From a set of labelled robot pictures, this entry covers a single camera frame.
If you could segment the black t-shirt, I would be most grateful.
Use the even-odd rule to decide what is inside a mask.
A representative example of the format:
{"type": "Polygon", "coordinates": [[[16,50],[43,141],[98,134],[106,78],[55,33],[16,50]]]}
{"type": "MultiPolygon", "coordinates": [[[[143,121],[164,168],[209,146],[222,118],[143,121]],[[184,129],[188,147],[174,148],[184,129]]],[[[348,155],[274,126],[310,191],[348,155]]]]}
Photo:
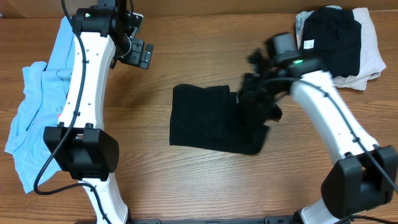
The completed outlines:
{"type": "Polygon", "coordinates": [[[254,155],[269,131],[264,122],[244,114],[228,85],[180,84],[173,88],[169,144],[254,155]]]}

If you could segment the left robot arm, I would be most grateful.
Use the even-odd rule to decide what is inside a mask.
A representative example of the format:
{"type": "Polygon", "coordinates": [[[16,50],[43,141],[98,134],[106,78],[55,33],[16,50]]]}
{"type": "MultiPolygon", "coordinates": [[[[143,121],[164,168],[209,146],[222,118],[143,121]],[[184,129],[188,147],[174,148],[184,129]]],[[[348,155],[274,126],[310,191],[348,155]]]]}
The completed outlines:
{"type": "Polygon", "coordinates": [[[84,188],[97,223],[131,223],[115,177],[119,144],[104,130],[104,95],[117,63],[148,69],[154,47],[137,38],[144,17],[131,1],[98,1],[67,20],[75,35],[73,72],[58,124],[44,130],[49,161],[84,188]]]}

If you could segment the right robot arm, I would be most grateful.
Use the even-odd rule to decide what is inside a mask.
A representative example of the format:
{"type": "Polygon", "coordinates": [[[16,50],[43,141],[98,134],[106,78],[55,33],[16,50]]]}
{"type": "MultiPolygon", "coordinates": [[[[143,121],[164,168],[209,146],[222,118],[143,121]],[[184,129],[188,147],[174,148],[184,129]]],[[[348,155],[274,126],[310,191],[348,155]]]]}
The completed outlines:
{"type": "Polygon", "coordinates": [[[397,151],[382,147],[358,123],[336,90],[322,60],[301,53],[292,34],[266,42],[267,56],[256,50],[238,93],[247,124],[272,119],[284,94],[312,120],[328,148],[333,168],[321,185],[321,198],[293,215],[268,216],[266,223],[352,223],[364,211],[389,203],[397,192],[397,151]]]}

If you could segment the light blue t-shirt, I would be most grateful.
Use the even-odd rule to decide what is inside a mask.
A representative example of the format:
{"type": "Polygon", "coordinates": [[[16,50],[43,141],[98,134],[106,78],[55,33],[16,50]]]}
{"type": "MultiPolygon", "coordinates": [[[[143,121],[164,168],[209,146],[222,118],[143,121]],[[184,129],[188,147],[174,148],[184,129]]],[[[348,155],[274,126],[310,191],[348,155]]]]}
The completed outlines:
{"type": "Polygon", "coordinates": [[[56,126],[65,106],[72,77],[75,35],[64,17],[48,62],[22,69],[25,99],[12,120],[5,152],[12,154],[25,193],[34,190],[37,174],[50,156],[44,129],[56,126]]]}

